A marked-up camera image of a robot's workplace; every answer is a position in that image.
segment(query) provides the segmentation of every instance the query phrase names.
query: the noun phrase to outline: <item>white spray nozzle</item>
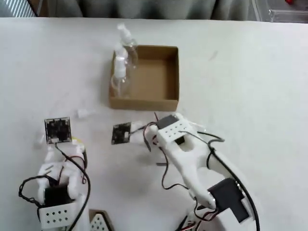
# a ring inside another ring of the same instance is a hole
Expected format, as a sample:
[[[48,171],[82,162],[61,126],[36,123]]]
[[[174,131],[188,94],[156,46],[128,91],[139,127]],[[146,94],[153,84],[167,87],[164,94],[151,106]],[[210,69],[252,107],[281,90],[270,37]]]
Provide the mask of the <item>white spray nozzle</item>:
[[[123,57],[115,57],[115,77],[124,78],[126,76],[125,59]]]
[[[120,31],[120,36],[122,41],[124,41],[125,43],[130,43],[132,40],[132,36],[130,31],[124,25],[124,23],[118,24],[117,29]]]
[[[115,46],[115,54],[118,57],[123,57],[125,59],[128,58],[128,52],[127,50],[122,46],[121,43],[117,43]]]

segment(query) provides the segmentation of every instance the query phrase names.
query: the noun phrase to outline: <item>open cardboard box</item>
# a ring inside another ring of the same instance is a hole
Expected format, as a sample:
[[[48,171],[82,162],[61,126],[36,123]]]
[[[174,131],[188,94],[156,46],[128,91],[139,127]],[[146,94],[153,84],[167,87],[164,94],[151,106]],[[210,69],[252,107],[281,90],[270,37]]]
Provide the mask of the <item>open cardboard box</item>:
[[[116,97],[110,85],[109,103],[114,109],[175,111],[179,88],[179,49],[138,46],[138,67],[130,75],[129,97]]]

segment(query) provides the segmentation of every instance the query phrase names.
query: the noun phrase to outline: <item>cable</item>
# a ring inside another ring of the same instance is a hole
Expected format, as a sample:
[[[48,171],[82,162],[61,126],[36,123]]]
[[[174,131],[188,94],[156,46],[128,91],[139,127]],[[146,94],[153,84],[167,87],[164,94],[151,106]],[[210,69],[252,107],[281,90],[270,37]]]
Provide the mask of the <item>cable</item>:
[[[193,227],[195,227],[195,225],[196,225],[196,222],[194,222],[193,224],[188,225],[188,226],[186,226],[186,227],[182,228],[180,231],[187,231],[187,230],[191,230]]]
[[[83,169],[86,170],[86,161],[79,155],[73,155],[73,156],[70,156],[71,158],[80,158],[82,161],[83,161]],[[62,166],[61,170],[60,170],[60,173],[59,173],[59,179],[58,181],[60,182],[60,179],[61,179],[61,175],[62,175],[62,172],[64,170],[64,166]],[[86,183],[86,179],[85,179],[85,175],[82,176],[82,184],[85,184]]]
[[[209,135],[209,133],[205,133],[205,132],[198,132],[198,133]],[[211,155],[213,155],[221,163],[221,165],[223,165],[227,169],[227,171],[231,174],[231,176],[238,182],[238,184],[240,185],[240,187],[244,191],[245,195],[247,196],[247,199],[248,199],[248,201],[250,203],[250,206],[251,206],[251,208],[253,210],[254,217],[255,217],[255,220],[256,220],[256,230],[260,231],[260,221],[259,221],[259,216],[258,216],[257,208],[256,208],[255,203],[254,203],[252,197],[250,196],[248,190],[246,189],[244,184],[241,182],[241,180],[237,177],[237,175],[225,164],[225,162],[223,162],[223,160],[220,159],[219,156],[216,155],[215,149],[211,146],[212,142],[215,142],[215,141],[222,142],[222,141],[224,141],[224,139],[222,139],[222,138],[220,138],[218,136],[214,136],[212,134],[210,134],[210,136],[213,136],[213,137],[215,137],[217,139],[211,140],[211,141],[209,141],[207,143],[207,142],[205,142],[204,140],[202,140],[201,138],[199,138],[197,136],[194,136],[194,137],[196,137],[197,139],[201,140],[202,142],[204,142],[204,143],[206,143],[208,145],[209,149],[211,150]]]
[[[67,156],[64,152],[62,152],[59,148],[58,148],[58,145],[57,143],[54,144],[54,146],[56,147],[56,149],[58,149],[61,154],[67,159],[69,160],[70,162],[72,162],[74,165],[76,165],[76,167],[79,168],[79,170],[84,174],[84,176],[86,177],[87,179],[87,182],[88,182],[88,193],[87,193],[87,196],[86,196],[86,199],[85,199],[85,202],[83,204],[83,206],[81,207],[79,213],[77,214],[74,222],[72,223],[71,227],[69,228],[68,231],[72,231],[73,228],[76,226],[78,220],[80,219],[83,211],[85,210],[86,206],[87,206],[87,203],[88,203],[88,200],[89,200],[89,197],[90,197],[90,192],[91,192],[91,183],[90,183],[90,178],[89,176],[87,175],[86,171],[75,161],[73,160],[71,157]]]
[[[164,181],[165,181],[165,177],[166,177],[166,174],[167,174],[167,172],[168,172],[168,169],[169,169],[169,161],[168,161],[168,159],[167,159],[167,156],[166,156],[166,153],[164,152],[164,150],[161,148],[161,147],[158,147],[162,152],[163,152],[163,154],[164,154],[164,156],[165,156],[165,159],[166,159],[166,169],[165,169],[165,172],[164,172],[164,174],[163,174],[163,177],[162,177],[162,186],[163,186],[163,189],[165,189],[165,190],[169,190],[169,189],[172,189],[173,187],[175,187],[175,186],[182,186],[183,188],[185,188],[185,189],[189,189],[189,188],[187,188],[185,185],[182,185],[182,184],[179,184],[179,183],[177,183],[177,184],[173,184],[173,185],[171,185],[171,186],[169,186],[169,187],[165,187],[164,186]]]
[[[24,186],[27,182],[31,181],[31,180],[35,180],[35,179],[41,179],[41,178],[46,178],[48,179],[49,181],[49,184],[50,186],[54,186],[54,185],[58,185],[59,181],[55,180],[54,178],[50,177],[50,176],[47,176],[47,175],[42,175],[42,176],[35,176],[35,177],[30,177],[26,180],[24,180],[22,182],[22,184],[19,186],[19,191],[18,191],[18,196],[23,198],[24,200],[30,202],[30,203],[33,203],[35,204],[38,208],[42,208],[43,206],[36,200],[34,199],[34,197],[26,197],[23,195],[23,189],[24,189]]]
[[[155,115],[155,119],[156,119],[156,121],[158,121],[158,117],[157,117],[156,112],[154,112],[154,115]]]
[[[151,147],[150,147],[150,144],[149,144],[148,140],[147,140],[146,137],[145,137],[145,132],[146,132],[146,130],[147,130],[147,128],[148,128],[149,126],[155,125],[155,124],[156,124],[155,122],[150,122],[150,123],[148,123],[148,124],[144,127],[144,129],[143,129],[143,141],[144,141],[145,145],[147,146],[147,148],[149,149],[149,151],[151,151]]]
[[[205,217],[208,216],[209,214],[215,213],[215,211],[216,211],[216,210],[214,210],[213,212],[206,212],[206,213],[204,213],[204,215],[203,215],[202,218],[205,218]],[[212,221],[217,215],[218,215],[218,212],[215,213],[215,214],[213,214],[213,215],[211,216],[211,218],[209,219],[209,221]],[[198,229],[199,229],[201,223],[202,223],[202,220],[199,221],[198,224],[196,225],[195,231],[198,231]]]
[[[207,143],[207,145],[208,145],[208,147],[209,147],[209,149],[210,149],[210,153],[209,153],[209,155],[207,156],[207,159],[206,159],[206,167],[207,167],[208,169],[210,169],[210,167],[209,167],[209,161],[210,161],[211,155],[215,152],[215,149],[211,146],[211,143],[213,143],[213,142],[224,142],[225,139],[223,139],[223,138],[221,138],[221,137],[219,137],[219,136],[213,135],[213,134],[211,134],[211,133],[207,133],[207,132],[198,131],[197,133],[203,134],[203,135],[207,135],[207,136],[215,137],[215,139],[212,139],[212,140],[210,140],[210,141]]]
[[[196,206],[195,206],[194,209],[193,209],[194,215],[195,215],[198,219],[200,219],[201,221],[211,221],[212,219],[214,219],[214,217],[215,217],[217,214],[216,214],[215,216],[214,216],[214,215],[211,216],[210,219],[206,219],[205,217],[206,217],[207,215],[209,215],[209,214],[217,213],[218,210],[215,209],[214,211],[206,212],[206,213],[203,215],[203,217],[201,217],[201,216],[197,215],[197,213],[196,213],[196,210],[197,210],[197,207],[198,207],[198,201],[197,201],[197,198],[196,198],[196,197],[195,197],[194,199],[196,200]]]

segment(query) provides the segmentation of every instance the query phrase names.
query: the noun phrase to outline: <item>white table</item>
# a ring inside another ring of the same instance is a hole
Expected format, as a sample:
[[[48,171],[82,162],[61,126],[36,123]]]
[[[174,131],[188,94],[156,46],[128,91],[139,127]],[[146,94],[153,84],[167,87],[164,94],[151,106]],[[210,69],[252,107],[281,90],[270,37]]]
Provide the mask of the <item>white table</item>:
[[[178,111],[226,139],[216,147],[250,182],[261,230],[307,230],[308,25],[77,18],[0,19],[1,229],[39,230],[35,206],[17,192],[43,162],[34,147],[43,119],[58,116],[71,116],[86,144],[90,208],[107,210],[117,231],[172,231],[183,218],[192,201],[161,188],[164,168],[147,162],[146,147],[111,145],[114,124],[154,118],[108,108],[122,21],[140,44],[179,47]],[[81,121],[78,108],[98,113]],[[178,181],[171,168],[166,184]]]

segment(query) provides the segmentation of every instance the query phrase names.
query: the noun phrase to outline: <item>circuit board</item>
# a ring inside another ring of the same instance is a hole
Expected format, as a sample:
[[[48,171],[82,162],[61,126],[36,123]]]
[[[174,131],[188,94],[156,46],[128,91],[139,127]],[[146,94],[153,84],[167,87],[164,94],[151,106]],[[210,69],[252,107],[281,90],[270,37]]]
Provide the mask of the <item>circuit board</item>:
[[[47,144],[71,142],[71,124],[69,117],[45,119]]]

